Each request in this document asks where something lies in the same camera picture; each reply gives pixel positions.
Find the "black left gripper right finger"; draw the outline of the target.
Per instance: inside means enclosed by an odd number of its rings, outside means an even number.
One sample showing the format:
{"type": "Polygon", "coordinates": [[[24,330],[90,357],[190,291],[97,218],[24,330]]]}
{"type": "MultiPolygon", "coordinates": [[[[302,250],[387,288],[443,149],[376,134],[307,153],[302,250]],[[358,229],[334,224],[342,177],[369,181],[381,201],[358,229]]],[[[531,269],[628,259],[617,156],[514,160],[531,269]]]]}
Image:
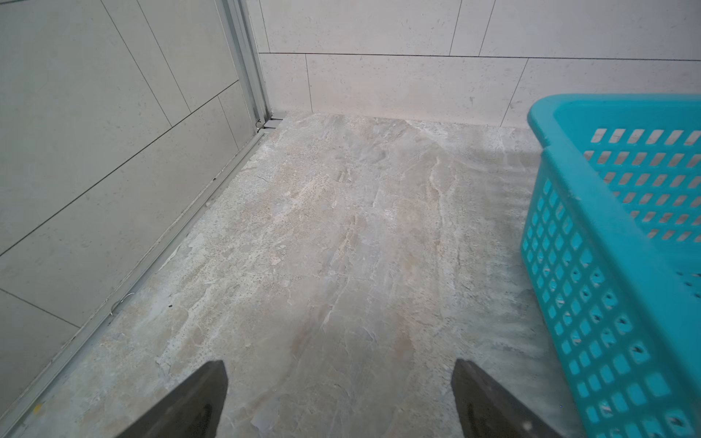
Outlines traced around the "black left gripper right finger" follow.
{"type": "Polygon", "coordinates": [[[473,361],[456,360],[451,388],[465,437],[560,435],[473,361]]]}

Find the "teal plastic laundry basket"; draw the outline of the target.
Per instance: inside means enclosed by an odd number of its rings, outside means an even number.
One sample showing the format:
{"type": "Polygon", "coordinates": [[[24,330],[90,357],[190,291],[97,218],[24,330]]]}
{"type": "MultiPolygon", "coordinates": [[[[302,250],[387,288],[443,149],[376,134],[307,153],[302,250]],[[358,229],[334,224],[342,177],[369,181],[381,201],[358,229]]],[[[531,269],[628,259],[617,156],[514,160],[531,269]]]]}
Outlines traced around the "teal plastic laundry basket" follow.
{"type": "Polygon", "coordinates": [[[700,98],[560,94],[520,251],[591,437],[700,434],[700,98]]]}

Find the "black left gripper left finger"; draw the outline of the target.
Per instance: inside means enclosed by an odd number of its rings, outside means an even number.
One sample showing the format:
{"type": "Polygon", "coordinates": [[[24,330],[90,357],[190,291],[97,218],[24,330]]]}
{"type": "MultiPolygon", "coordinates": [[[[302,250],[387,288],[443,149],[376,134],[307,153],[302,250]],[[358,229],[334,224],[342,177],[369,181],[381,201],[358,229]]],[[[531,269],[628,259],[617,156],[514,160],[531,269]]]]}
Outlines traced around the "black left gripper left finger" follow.
{"type": "Polygon", "coordinates": [[[215,437],[227,388],[226,365],[208,361],[119,437],[215,437]]]}

